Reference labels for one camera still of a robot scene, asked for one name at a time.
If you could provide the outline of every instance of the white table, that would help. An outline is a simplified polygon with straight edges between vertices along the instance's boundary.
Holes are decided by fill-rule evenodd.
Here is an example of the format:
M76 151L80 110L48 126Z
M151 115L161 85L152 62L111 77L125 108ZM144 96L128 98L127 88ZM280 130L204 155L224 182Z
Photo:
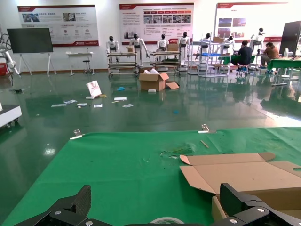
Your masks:
M70 61L70 58L72 58L72 57L91 57L91 60L90 60L90 62L91 62L91 69L92 69L92 75L94 75L95 74L95 72L94 72L94 67L93 67L93 58L92 58L92 55L93 55L94 53L93 52L88 52L88 53L71 53L71 52L66 52L66 55L68 56L68 60L69 60L69 66L70 66L70 72L71 72L71 74L70 74L70 76L73 76L74 75L74 73L72 72L72 66L71 66L71 61Z

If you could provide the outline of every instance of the black equipment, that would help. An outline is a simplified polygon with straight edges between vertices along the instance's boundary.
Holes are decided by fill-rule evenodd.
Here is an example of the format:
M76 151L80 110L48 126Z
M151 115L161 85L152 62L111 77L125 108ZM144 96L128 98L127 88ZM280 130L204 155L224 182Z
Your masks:
M300 226L301 220L272 209L255 195L237 192L228 183L221 184L221 205L230 216L211 226ZM77 195L57 200L47 211L15 226L111 226L87 217L91 209L91 186ZM182 226L201 226L181 224ZM126 226L149 226L136 224Z
M13 53L52 53L49 28L8 29Z

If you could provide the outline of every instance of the man sitting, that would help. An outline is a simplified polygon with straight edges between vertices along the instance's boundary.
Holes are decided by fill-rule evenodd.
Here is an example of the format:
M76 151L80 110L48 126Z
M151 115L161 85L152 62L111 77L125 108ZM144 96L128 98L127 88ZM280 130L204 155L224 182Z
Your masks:
M266 56L261 57L261 67L260 68L262 68L262 69L265 68L265 62L267 62L267 64L269 64L272 59L280 58L279 50L277 49L277 47L274 46L274 44L272 42L268 42L265 46L267 48L263 52L263 54L266 54Z

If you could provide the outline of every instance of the green mat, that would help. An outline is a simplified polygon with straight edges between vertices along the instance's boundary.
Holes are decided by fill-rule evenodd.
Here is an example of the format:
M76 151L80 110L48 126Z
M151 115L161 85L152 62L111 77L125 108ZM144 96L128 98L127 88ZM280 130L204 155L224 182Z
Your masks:
M275 161L301 165L300 137L301 128L87 134L64 146L3 225L44 212L83 185L92 189L89 217L108 224L174 217L209 225L212 195L189 186L176 157L270 151Z
M288 68L288 67L294 67L294 68L301 67L301 60L275 59L275 60L271 60L271 62L268 64L269 70L271 70L272 68Z

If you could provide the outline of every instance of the photo on poster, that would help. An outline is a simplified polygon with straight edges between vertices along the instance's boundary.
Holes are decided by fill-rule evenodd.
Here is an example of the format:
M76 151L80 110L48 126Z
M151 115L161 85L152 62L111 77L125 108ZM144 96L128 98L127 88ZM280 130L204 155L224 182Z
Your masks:
M173 15L173 23L181 23L181 15Z
M191 15L182 15L182 23L191 23Z
M226 38L226 37L229 37L231 35L231 30L230 30L230 28L219 28L217 34L220 38L223 38L224 35L225 35L225 38Z
M154 24L161 24L162 23L162 15L154 16Z
M245 18L234 18L233 19L233 27L244 27L246 25Z
M218 26L219 27L231 27L232 26L232 18L219 18Z
M25 13L24 14L23 13L22 17L23 17L23 21L25 23L27 23L27 22L40 22L38 13L36 13L36 14L32 14L32 13Z
M143 22L145 24L152 24L153 23L152 16L143 16Z
M63 13L64 21L76 21L75 13Z
M171 15L163 15L163 23L171 24L173 22L173 18Z

